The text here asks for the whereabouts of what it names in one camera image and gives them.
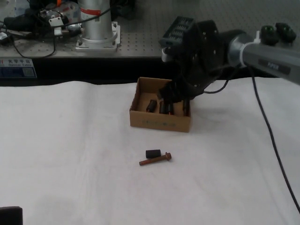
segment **cardboard box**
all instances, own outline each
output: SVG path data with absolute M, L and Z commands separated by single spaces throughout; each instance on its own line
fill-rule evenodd
M 157 92 L 169 81 L 147 77 L 138 79 L 135 97 L 129 110 L 132 127 L 189 132 L 191 112 L 189 111 L 189 116 L 183 115 L 183 102 L 174 104 L 174 115 L 159 114 Z M 146 112 L 151 99 L 157 100 L 157 107 L 153 113 Z

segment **blue label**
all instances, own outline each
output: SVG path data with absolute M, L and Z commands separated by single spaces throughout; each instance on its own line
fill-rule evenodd
M 34 67 L 0 67 L 0 78 L 36 78 Z

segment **black cable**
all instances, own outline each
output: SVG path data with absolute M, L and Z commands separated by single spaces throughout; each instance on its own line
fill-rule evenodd
M 93 16 L 89 19 L 86 19 L 86 20 L 81 20 L 81 21 L 77 21 L 77 22 L 70 22 L 70 23 L 66 23 L 64 25 L 59 25 L 59 26 L 53 26 L 52 28 L 57 28 L 57 27 L 62 27 L 62 28 L 65 28 L 67 26 L 70 26 L 70 25 L 75 25 L 75 24 L 79 24 L 79 23 L 85 23 L 85 22 L 88 22 L 88 21 L 91 21 L 91 20 L 95 20 L 103 15 L 105 15 L 106 13 L 108 13 L 113 7 L 110 7 L 109 9 L 105 10 L 103 13 L 99 14 L 99 15 L 96 15 L 96 16 Z
M 298 210 L 298 212 L 300 213 L 300 206 L 299 206 L 299 204 L 298 204 L 298 202 L 297 202 L 297 199 L 296 199 L 296 197 L 295 197 L 295 195 L 294 195 L 294 192 L 293 192 L 293 190 L 292 190 L 292 187 L 291 187 L 291 185 L 290 185 L 290 182 L 289 182 L 289 180 L 288 180 L 288 178 L 287 178 L 287 176 L 286 176 L 285 169 L 284 169 L 284 167 L 283 167 L 283 165 L 282 165 L 282 162 L 281 162 L 281 159 L 280 159 L 278 150 L 277 150 L 277 146 L 276 146 L 276 143 L 275 143 L 275 138 L 274 138 L 274 135 L 273 135 L 273 131 L 272 131 L 271 125 L 270 125 L 270 123 L 269 123 L 269 121 L 268 121 L 268 118 L 267 118 L 266 113 L 264 112 L 263 105 L 262 105 L 262 103 L 261 103 L 261 101 L 260 101 L 260 98 L 259 98 L 259 95 L 258 95 L 257 86 L 256 86 L 256 82 L 255 82 L 255 74 L 254 74 L 254 71 L 253 71 L 253 69 L 252 69 L 251 67 L 248 67 L 248 69 L 249 69 L 249 72 L 250 72 L 250 74 L 251 74 L 251 76 L 252 76 L 252 82 L 253 82 L 253 88 L 254 88 L 255 96 L 256 96 L 256 99 L 257 99 L 259 108 L 260 108 L 261 111 L 262 111 L 262 116 L 263 116 L 263 118 L 264 118 L 264 121 L 265 121 L 266 124 L 267 124 L 268 130 L 269 130 L 269 133 L 270 133 L 270 137 L 271 137 L 271 141 L 272 141 L 272 145 L 273 145 L 273 148 L 274 148 L 274 151 L 275 151 L 275 154 L 276 154 L 276 157 L 277 157 L 277 160 L 278 160 L 278 163 L 279 163 L 279 166 L 280 166 L 282 175 L 283 175 L 283 177 L 284 177 L 284 179 L 285 179 L 287 188 L 289 189 L 289 191 L 290 191 L 290 193 L 291 193 L 292 199 L 293 199 L 293 201 L 294 201 L 294 203 L 295 203 L 295 205 L 296 205 L 296 207 L 297 207 L 297 210 Z
M 238 73 L 240 67 L 237 67 L 233 73 L 227 78 L 227 80 L 225 81 L 225 84 L 223 85 L 222 88 L 220 88 L 219 90 L 216 91 L 204 91 L 205 94 L 216 94 L 221 92 L 222 90 L 224 90 L 224 88 L 227 86 L 228 82 Z
M 34 60 L 34 59 L 42 59 L 42 58 L 46 58 L 46 57 L 52 56 L 52 55 L 55 53 L 55 51 L 56 51 L 55 37 L 53 37 L 53 51 L 52 51 L 50 54 L 45 55 L 45 56 L 41 56 L 41 57 L 27 57 L 27 56 L 24 56 L 24 55 L 23 55 L 22 53 L 20 53 L 20 51 L 17 49 L 17 47 L 15 46 L 14 41 L 11 41 L 11 43 L 12 43 L 13 47 L 15 48 L 15 50 L 17 51 L 17 53 L 18 53 L 20 56 L 22 56 L 23 58 L 32 59 L 32 60 Z

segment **white paper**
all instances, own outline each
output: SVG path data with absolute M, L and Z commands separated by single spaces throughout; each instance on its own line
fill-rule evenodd
M 300 87 L 256 80 L 300 201 Z M 0 207 L 24 225 L 299 224 L 250 78 L 195 98 L 190 133 L 130 127 L 135 85 L 1 87 Z M 150 149 L 172 160 L 139 166 Z

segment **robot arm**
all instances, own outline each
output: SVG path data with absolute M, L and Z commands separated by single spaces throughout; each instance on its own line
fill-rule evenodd
M 236 67 L 238 64 L 253 66 L 300 85 L 299 52 L 260 43 L 243 43 L 249 38 L 246 34 L 241 34 L 231 41 L 228 51 L 228 61 L 231 66 Z
M 176 59 L 182 72 L 158 92 L 166 102 L 193 99 L 221 76 L 226 67 L 252 66 L 300 84 L 300 53 L 260 44 L 241 30 L 219 33 L 213 21 L 195 25 L 181 45 L 163 49 L 163 61 Z

